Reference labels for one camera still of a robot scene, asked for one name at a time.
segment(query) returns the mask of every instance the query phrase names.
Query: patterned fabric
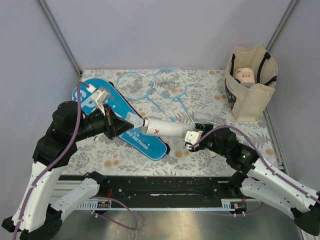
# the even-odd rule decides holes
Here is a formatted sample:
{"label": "patterned fabric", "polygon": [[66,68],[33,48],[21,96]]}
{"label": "patterned fabric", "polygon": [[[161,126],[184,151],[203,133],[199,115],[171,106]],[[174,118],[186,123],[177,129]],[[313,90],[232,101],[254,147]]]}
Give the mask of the patterned fabric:
{"label": "patterned fabric", "polygon": [[[82,81],[101,78],[116,83],[118,76],[129,70],[85,70]],[[158,70],[135,70],[147,76],[150,80]],[[267,130],[265,117],[259,122],[231,122],[228,101],[223,83],[223,70],[179,70],[188,88],[181,97],[189,113],[210,114],[225,118],[228,125],[235,126],[246,133],[257,146],[262,155],[273,165],[276,158]],[[160,96],[155,90],[150,97],[159,103],[163,109],[180,122],[190,123],[190,119],[178,99],[168,99]],[[129,100],[129,103],[142,117],[169,118],[149,100]],[[245,143],[240,134],[239,141]],[[120,139],[109,140],[103,134],[88,138],[77,143],[78,151],[71,157],[65,175],[84,175],[87,172],[98,171],[104,175],[131,176],[231,176],[235,171],[226,164],[225,158],[217,156],[211,159],[205,150],[189,152],[181,138],[162,137],[169,144],[171,151],[160,161],[152,161],[128,146]]]}

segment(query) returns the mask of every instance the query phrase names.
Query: shuttlecock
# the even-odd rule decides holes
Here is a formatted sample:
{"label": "shuttlecock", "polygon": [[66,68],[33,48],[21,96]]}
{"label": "shuttlecock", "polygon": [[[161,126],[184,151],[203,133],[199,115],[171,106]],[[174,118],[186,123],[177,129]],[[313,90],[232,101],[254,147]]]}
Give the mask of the shuttlecock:
{"label": "shuttlecock", "polygon": [[126,114],[125,120],[134,125],[134,128],[142,127],[144,120],[132,112]]}

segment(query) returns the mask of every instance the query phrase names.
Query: black print on bag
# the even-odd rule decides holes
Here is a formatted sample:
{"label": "black print on bag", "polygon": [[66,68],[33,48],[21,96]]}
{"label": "black print on bag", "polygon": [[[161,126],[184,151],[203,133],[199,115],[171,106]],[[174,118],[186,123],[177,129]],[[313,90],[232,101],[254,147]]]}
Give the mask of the black print on bag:
{"label": "black print on bag", "polygon": [[237,97],[232,94],[232,92],[228,89],[227,87],[227,79],[224,80],[224,87],[225,87],[225,92],[226,92],[226,98],[228,99],[229,106],[231,110],[234,108]]}

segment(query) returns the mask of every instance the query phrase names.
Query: gray wall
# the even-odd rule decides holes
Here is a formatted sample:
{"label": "gray wall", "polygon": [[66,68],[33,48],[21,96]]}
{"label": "gray wall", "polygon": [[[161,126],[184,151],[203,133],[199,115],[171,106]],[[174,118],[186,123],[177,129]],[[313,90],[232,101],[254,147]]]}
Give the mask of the gray wall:
{"label": "gray wall", "polygon": [[[0,221],[12,216],[31,175],[32,154],[76,74],[36,0],[0,1]],[[0,239],[12,238],[0,227]]]}
{"label": "gray wall", "polygon": [[268,105],[291,175],[320,190],[320,1],[300,1],[271,54],[278,63]]}
{"label": "gray wall", "polygon": [[290,0],[46,0],[82,69],[225,68]]}

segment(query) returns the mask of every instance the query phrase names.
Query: beige tote bag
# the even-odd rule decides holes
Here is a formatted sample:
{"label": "beige tote bag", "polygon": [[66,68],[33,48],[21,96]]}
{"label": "beige tote bag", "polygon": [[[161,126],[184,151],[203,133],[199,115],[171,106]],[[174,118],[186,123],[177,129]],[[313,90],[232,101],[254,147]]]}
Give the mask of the beige tote bag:
{"label": "beige tote bag", "polygon": [[[256,84],[247,88],[233,78],[235,70],[251,68]],[[236,46],[226,66],[224,87],[233,122],[258,121],[275,91],[278,66],[267,50],[259,45]]]}

